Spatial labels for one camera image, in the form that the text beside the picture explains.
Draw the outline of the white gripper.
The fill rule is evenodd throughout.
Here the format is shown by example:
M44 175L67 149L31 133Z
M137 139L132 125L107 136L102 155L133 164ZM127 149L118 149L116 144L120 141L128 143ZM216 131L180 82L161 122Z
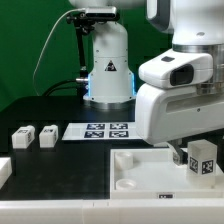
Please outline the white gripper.
M168 142L176 165L187 153L176 139L224 128L224 93L198 95L195 86L159 89L143 84L136 97L137 134L147 143Z

